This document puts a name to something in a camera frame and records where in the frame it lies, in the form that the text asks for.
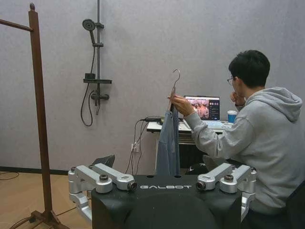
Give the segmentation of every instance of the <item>baseboard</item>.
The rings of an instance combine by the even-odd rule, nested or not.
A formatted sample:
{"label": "baseboard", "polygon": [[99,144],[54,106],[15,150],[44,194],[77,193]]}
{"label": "baseboard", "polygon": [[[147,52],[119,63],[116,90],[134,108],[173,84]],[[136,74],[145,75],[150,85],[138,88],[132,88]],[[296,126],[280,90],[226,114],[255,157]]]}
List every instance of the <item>baseboard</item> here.
{"label": "baseboard", "polygon": [[[18,168],[0,166],[3,172],[19,172],[19,173],[41,173],[41,168]],[[50,169],[50,173],[54,175],[68,175],[68,170]]]}

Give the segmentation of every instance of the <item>wooden pole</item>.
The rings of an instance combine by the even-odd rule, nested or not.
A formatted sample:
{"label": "wooden pole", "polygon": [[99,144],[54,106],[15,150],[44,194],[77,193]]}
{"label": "wooden pole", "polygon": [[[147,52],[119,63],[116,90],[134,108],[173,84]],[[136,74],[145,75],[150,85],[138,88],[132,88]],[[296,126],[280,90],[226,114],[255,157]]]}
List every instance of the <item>wooden pole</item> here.
{"label": "wooden pole", "polygon": [[50,165],[49,165],[49,152],[48,152],[48,139],[47,139],[46,112],[44,105],[39,23],[38,23],[38,13],[35,12],[35,5],[33,3],[30,4],[29,23],[30,23],[30,27],[27,27],[0,19],[0,24],[4,24],[21,30],[30,31],[36,109],[37,109],[37,123],[38,123],[38,134],[39,134],[39,148],[40,148],[41,170],[42,170],[44,212],[43,213],[40,213],[38,211],[32,212],[31,217],[29,217],[29,221],[34,222],[36,219],[38,219],[41,222],[44,222],[45,224],[52,226],[54,229],[69,229],[67,226],[61,224],[56,214],[52,210]]}
{"label": "wooden pole", "polygon": [[33,72],[36,95],[37,123],[39,133],[39,146],[42,170],[42,185],[45,207],[45,217],[51,219],[52,196],[51,196],[51,180],[48,153],[48,139],[46,126],[46,112],[44,105],[43,78],[42,78],[42,62],[41,62],[41,46],[39,35],[38,13],[35,12],[35,6],[30,4],[29,23],[33,32],[30,33],[30,41],[32,47]]}
{"label": "wooden pole", "polygon": [[19,25],[19,24],[10,22],[10,21],[2,20],[2,19],[0,19],[0,24],[2,24],[2,25],[7,25],[7,26],[11,26],[11,27],[14,27],[14,28],[17,28],[17,29],[21,29],[21,30],[30,31],[30,32],[33,31],[33,29],[30,28],[30,27],[27,27],[27,26],[24,26],[24,25]]}

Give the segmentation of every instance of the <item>black hair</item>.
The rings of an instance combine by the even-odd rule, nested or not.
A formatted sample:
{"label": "black hair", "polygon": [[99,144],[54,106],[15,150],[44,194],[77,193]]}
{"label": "black hair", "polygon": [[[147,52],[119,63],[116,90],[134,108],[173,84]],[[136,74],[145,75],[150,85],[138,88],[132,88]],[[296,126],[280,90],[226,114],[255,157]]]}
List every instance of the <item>black hair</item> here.
{"label": "black hair", "polygon": [[257,50],[240,52],[230,63],[232,77],[240,78],[249,88],[265,86],[270,71],[268,58]]}

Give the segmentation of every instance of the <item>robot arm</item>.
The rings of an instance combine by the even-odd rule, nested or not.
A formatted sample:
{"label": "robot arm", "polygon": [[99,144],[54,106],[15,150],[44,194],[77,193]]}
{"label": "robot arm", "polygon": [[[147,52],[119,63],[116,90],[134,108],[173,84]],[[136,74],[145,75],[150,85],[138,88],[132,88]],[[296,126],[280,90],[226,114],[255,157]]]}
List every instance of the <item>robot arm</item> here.
{"label": "robot arm", "polygon": [[255,199],[256,170],[242,165],[235,169],[232,165],[223,163],[207,174],[200,174],[196,187],[199,191],[211,190],[216,183],[220,183],[220,190],[225,193],[242,191],[241,221],[249,211],[250,203]]}
{"label": "robot arm", "polygon": [[112,182],[120,190],[135,190],[137,183],[132,175],[120,173],[104,164],[73,167],[68,172],[70,200],[76,204],[79,213],[88,221],[92,221],[92,212],[88,198],[83,191],[108,193],[112,190]]}

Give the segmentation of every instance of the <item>paper cup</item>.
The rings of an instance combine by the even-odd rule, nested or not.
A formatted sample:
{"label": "paper cup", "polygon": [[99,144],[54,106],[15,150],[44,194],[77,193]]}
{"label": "paper cup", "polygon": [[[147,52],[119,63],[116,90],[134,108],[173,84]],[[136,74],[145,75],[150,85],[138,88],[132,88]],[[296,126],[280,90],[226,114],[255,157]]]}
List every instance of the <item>paper cup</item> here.
{"label": "paper cup", "polygon": [[237,116],[237,112],[236,111],[228,111],[228,122],[229,123],[234,123],[234,120]]}

